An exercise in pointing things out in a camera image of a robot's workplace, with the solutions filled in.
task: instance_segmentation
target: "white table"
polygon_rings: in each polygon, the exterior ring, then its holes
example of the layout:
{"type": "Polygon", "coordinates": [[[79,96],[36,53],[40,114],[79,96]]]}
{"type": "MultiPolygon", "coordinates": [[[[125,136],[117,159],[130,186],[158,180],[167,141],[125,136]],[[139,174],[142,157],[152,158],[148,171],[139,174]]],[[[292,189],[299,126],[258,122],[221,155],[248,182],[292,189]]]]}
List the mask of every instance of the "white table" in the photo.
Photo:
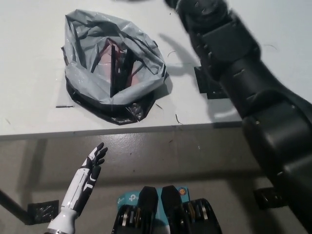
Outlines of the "white table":
{"type": "MultiPolygon", "coordinates": [[[[199,93],[193,71],[199,61],[179,18],[162,0],[2,0],[0,4],[1,140],[204,128],[240,121],[229,100],[208,101],[199,93]],[[60,48],[64,15],[75,9],[130,20],[159,45],[171,77],[158,93],[158,106],[142,122],[108,123],[68,97],[60,48]]],[[[229,5],[259,41],[268,67],[312,102],[312,2],[230,0],[229,5]]]]}

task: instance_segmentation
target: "robotic arm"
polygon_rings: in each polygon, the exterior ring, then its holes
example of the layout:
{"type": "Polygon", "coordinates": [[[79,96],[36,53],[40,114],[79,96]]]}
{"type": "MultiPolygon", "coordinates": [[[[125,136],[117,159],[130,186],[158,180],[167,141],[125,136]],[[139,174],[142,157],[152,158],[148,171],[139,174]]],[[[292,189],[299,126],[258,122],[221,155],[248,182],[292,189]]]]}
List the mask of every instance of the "robotic arm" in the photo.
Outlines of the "robotic arm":
{"type": "Polygon", "coordinates": [[[166,0],[176,10],[207,76],[228,94],[250,149],[312,233],[312,105],[261,61],[258,43],[224,0],[166,0]]]}
{"type": "Polygon", "coordinates": [[[75,233],[75,220],[81,215],[98,179],[100,165],[104,162],[107,148],[103,147],[104,143],[98,145],[76,171],[62,202],[61,212],[51,221],[46,234],[75,233]]]}

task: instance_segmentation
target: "plastic bag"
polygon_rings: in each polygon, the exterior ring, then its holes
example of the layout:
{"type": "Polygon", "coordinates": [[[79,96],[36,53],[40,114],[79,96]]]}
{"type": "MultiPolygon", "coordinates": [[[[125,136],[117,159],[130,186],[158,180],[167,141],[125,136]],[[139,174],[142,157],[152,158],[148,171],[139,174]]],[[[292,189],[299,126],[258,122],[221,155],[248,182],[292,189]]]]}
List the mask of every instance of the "plastic bag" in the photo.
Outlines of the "plastic bag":
{"type": "Polygon", "coordinates": [[[130,21],[83,10],[66,15],[65,39],[66,88],[75,102],[119,125],[147,116],[155,101],[153,91],[166,78],[153,40],[130,21]],[[127,87],[112,97],[111,47],[120,57],[129,50],[135,57],[127,87]]]}

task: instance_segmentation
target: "white robotic hand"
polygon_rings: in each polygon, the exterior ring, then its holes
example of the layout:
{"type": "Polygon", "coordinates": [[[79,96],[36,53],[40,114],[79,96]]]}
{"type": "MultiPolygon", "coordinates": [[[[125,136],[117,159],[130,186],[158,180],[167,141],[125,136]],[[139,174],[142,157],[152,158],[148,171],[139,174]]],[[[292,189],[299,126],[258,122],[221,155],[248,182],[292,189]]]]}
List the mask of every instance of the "white robotic hand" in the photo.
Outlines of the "white robotic hand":
{"type": "Polygon", "coordinates": [[[107,147],[104,143],[98,145],[86,158],[77,170],[65,198],[62,202],[59,215],[48,226],[48,234],[74,234],[75,219],[81,215],[86,205],[98,175],[101,171],[100,164],[104,162],[107,147]]]}

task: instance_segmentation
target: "floor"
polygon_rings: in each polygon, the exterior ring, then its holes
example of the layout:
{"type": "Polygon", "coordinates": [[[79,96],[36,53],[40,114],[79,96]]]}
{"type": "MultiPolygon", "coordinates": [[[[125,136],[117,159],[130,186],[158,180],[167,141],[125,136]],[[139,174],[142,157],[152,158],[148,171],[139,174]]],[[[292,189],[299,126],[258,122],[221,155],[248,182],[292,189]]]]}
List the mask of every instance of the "floor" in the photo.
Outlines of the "floor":
{"type": "MultiPolygon", "coordinates": [[[[191,199],[206,198],[224,234],[304,234],[289,208],[260,211],[253,190],[270,186],[241,129],[0,142],[0,188],[17,203],[59,199],[89,152],[109,147],[77,234],[109,234],[116,199],[144,185],[183,185],[191,199]]],[[[47,224],[25,226],[0,207],[0,234],[43,234],[47,224]]]]}

